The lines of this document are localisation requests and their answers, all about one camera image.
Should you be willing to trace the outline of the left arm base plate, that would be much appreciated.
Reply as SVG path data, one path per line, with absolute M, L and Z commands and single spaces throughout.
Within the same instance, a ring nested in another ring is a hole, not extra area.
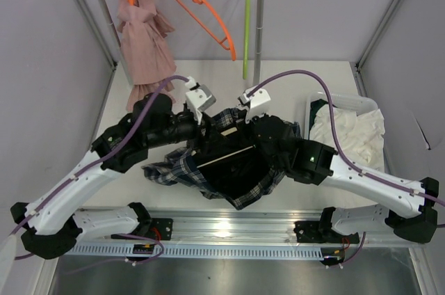
M 117 232 L 112 239 L 123 239 L 127 235 L 155 239 L 171 240 L 173 220 L 171 218 L 154 218 L 140 202 L 132 202 L 126 207 L 113 210 L 112 226 Z

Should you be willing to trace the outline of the navy plaid skirt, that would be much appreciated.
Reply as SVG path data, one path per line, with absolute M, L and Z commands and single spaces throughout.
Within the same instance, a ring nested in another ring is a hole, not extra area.
M 144 166 L 144 176 L 164 186 L 197 189 L 209 200 L 225 199 L 237 210 L 271 194 L 285 178 L 284 171 L 271 168 L 254 148 L 201 168 L 197 156 L 191 147 L 181 147 L 162 162 Z

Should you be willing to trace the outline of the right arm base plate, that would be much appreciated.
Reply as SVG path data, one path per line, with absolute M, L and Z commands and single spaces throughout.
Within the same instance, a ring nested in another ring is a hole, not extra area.
M 358 233 L 349 235 L 340 234 L 333 229 L 332 216 L 335 207 L 327 207 L 323 210 L 318 221 L 296 221 L 293 231 L 297 242 L 301 244 L 342 244 L 344 239 L 350 244 L 360 242 Z

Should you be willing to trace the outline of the pink pleated skirt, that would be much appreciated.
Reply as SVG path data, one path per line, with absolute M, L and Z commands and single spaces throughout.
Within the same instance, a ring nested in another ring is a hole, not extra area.
M 118 0 L 121 51 L 133 87 L 127 111 L 177 69 L 166 37 L 175 29 L 157 9 L 154 0 Z

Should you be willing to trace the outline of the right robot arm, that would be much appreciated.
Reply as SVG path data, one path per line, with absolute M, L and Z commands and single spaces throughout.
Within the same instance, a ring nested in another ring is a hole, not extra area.
M 334 243 L 366 232 L 390 232 L 417 244 L 431 241 L 437 229 L 433 178 L 404 180 L 344 160 L 333 147 L 298 138 L 274 115 L 245 121 L 246 136 L 267 164 L 301 184 L 332 187 L 373 201 L 355 208 L 326 207 L 318 221 L 298 221 L 299 242 Z

